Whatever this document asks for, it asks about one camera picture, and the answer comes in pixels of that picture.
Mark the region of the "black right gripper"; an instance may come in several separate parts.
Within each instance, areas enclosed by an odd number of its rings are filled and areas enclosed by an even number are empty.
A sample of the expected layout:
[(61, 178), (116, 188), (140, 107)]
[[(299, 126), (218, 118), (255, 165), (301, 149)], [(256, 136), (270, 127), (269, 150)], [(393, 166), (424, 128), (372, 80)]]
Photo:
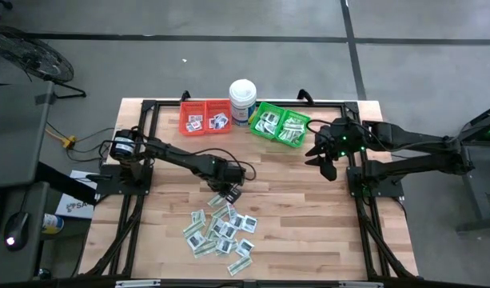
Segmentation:
[[(330, 140), (316, 142), (314, 147), (305, 153), (306, 157), (325, 154), (329, 157), (344, 157), (356, 152), (365, 151), (367, 140), (365, 129), (358, 122), (350, 119), (336, 119), (329, 124)], [(328, 181), (337, 179), (337, 169), (332, 160), (317, 156), (305, 161), (307, 166), (317, 166), (320, 174)]]

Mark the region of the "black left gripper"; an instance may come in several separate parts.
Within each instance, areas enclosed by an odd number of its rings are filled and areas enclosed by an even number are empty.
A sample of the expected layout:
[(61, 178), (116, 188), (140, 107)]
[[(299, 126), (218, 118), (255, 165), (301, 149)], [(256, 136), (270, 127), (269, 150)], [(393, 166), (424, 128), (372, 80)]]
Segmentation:
[(227, 198), (228, 195), (234, 195), (235, 186), (230, 185), (225, 177), (226, 168), (221, 168), (215, 172), (214, 176), (207, 179), (208, 187), (213, 192), (219, 192), (219, 195), (223, 198)]

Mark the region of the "white wipes canister blue label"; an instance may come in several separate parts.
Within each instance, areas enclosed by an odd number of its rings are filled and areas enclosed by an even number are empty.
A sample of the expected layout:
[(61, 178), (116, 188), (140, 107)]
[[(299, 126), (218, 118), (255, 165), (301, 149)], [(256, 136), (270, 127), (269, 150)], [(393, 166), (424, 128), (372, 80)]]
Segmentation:
[(238, 79), (229, 87), (231, 116), (233, 124), (247, 126), (256, 109), (257, 88), (248, 79)]

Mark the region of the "white printed cardboard box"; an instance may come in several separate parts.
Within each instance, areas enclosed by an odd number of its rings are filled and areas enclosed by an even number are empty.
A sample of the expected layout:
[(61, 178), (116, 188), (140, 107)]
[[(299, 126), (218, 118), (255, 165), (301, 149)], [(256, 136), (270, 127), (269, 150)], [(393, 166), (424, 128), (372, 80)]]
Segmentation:
[[(72, 170), (70, 177), (96, 190), (98, 184), (90, 181), (86, 177), (89, 174), (91, 174), (91, 172)], [(91, 219), (94, 214), (94, 207), (86, 202), (77, 200), (72, 196), (63, 194), (54, 214), (62, 217)]]

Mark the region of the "grey metal stand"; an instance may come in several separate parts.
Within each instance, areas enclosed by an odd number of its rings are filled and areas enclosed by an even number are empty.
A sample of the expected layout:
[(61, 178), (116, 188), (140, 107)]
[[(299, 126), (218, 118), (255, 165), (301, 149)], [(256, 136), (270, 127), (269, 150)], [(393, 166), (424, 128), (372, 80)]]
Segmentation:
[(459, 133), (465, 154), (472, 160), (474, 169), (463, 176), (476, 219), (460, 224), (456, 232), (490, 229), (490, 108), (467, 122)]

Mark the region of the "small printed can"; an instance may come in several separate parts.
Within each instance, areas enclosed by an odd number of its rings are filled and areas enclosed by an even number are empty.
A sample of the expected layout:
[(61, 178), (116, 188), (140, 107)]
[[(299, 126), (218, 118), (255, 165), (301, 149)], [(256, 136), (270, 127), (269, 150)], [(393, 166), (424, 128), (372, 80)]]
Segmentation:
[(42, 233), (43, 234), (59, 234), (65, 225), (64, 220), (54, 214), (44, 214), (42, 219)]

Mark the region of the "black computer mouse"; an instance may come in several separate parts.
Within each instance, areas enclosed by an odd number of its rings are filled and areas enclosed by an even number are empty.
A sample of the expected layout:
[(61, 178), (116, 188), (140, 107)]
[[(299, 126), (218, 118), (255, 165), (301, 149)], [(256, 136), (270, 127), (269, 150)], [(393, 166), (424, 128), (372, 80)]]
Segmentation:
[(4, 244), (8, 251), (21, 250), (28, 241), (30, 214), (19, 211), (12, 214), (4, 228)]

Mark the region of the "grey desk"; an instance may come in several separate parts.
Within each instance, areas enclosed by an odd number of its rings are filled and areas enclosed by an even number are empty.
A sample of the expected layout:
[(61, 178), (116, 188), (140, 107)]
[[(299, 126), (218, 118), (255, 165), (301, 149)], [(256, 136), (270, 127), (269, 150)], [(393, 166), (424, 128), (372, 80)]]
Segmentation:
[[(46, 82), (0, 86), (0, 285), (32, 279), (39, 257), (46, 182), (35, 180), (53, 85)], [(13, 214), (28, 214), (27, 243), (6, 248), (4, 229)]]

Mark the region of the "black floor fan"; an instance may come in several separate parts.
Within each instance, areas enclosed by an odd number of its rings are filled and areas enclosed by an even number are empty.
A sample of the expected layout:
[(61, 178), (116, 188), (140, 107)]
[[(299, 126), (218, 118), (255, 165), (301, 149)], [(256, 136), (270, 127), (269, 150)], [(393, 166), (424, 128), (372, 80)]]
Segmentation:
[(52, 46), (42, 40), (30, 38), (22, 30), (0, 26), (0, 57), (22, 70), (46, 82), (76, 91), (76, 94), (58, 96), (59, 99), (86, 98), (87, 93), (68, 82), (74, 79), (72, 64)]

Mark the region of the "black aluminium rig frame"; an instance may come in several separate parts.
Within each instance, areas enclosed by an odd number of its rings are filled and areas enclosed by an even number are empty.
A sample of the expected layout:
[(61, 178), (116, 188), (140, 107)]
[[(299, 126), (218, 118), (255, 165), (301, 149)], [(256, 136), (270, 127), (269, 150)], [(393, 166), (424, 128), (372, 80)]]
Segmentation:
[(157, 136), (183, 150), (206, 150), (222, 157), (234, 156), (247, 169), (247, 182), (237, 201), (237, 212), (258, 221), (254, 234), (241, 231), (255, 247), (253, 263), (231, 276), (227, 267), (238, 260), (231, 253), (193, 256), (183, 236), (191, 213), (213, 208), (209, 187), (187, 169), (156, 161), (152, 186), (145, 197), (138, 232), (122, 244), (118, 270), (126, 263), (134, 279), (160, 279), (162, 286), (232, 287), (263, 286), (273, 281), (285, 288), (298, 281), (330, 286), (344, 280), (362, 281), (368, 268), (393, 275), (375, 244), (365, 256), (357, 217), (357, 200), (351, 196), (345, 171), (349, 161), (337, 164), (337, 179), (325, 179), (315, 166), (305, 165), (313, 146), (307, 133), (304, 144), (292, 148), (255, 135), (244, 126), (227, 134), (185, 136), (178, 130), (177, 102), (157, 107)]

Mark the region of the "silver frame bracket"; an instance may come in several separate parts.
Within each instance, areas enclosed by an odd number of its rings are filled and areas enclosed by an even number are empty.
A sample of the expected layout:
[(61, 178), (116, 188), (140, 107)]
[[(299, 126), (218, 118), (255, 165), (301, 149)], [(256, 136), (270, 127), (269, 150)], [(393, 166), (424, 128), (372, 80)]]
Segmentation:
[(339, 288), (384, 288), (384, 284), (381, 282), (354, 282), (354, 281), (341, 281), (338, 284)]
[(160, 286), (160, 279), (131, 279), (117, 281), (114, 288), (158, 288)]

